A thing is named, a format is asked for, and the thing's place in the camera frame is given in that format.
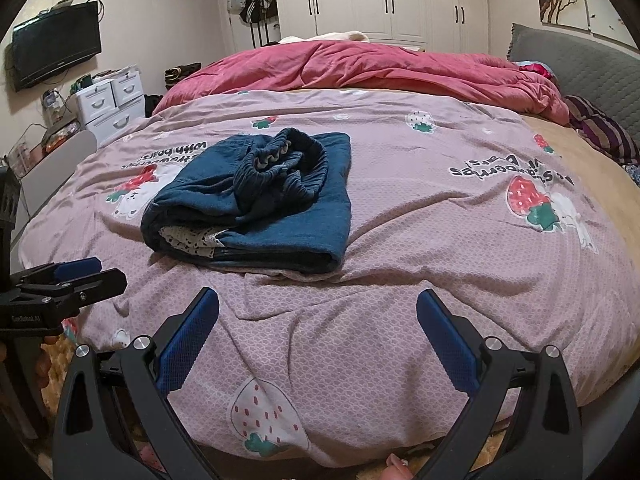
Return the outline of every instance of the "gray headboard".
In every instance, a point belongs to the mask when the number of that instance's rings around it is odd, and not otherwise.
[[[513,24],[510,61],[541,61],[562,95],[588,99],[640,144],[640,60],[610,46],[554,30]]]

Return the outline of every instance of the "striped pillow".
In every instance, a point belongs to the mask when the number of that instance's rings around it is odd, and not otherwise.
[[[640,164],[640,150],[616,121],[582,97],[566,96],[570,123],[593,148],[618,164]]]

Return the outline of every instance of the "television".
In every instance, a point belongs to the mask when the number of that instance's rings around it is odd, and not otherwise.
[[[31,88],[101,51],[98,2],[40,14],[14,27],[14,88]]]

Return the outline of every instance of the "silver screw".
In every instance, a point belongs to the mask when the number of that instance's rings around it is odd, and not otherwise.
[[[142,335],[137,337],[133,342],[133,348],[136,350],[144,350],[151,344],[151,339],[149,339],[146,335]]]
[[[553,345],[549,345],[548,347],[546,347],[545,352],[549,357],[553,357],[554,359],[556,357],[560,357],[560,351]]]
[[[499,350],[502,348],[502,342],[497,337],[488,337],[484,344],[489,350]]]
[[[76,355],[78,357],[84,357],[88,353],[89,353],[89,347],[87,345],[80,345],[78,348],[76,348]]]

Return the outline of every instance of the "cabinet handle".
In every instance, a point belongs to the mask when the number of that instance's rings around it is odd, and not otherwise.
[[[120,130],[120,129],[124,128],[125,126],[127,126],[128,123],[129,123],[129,116],[126,116],[126,117],[120,119],[119,121],[115,121],[113,123],[113,127]]]

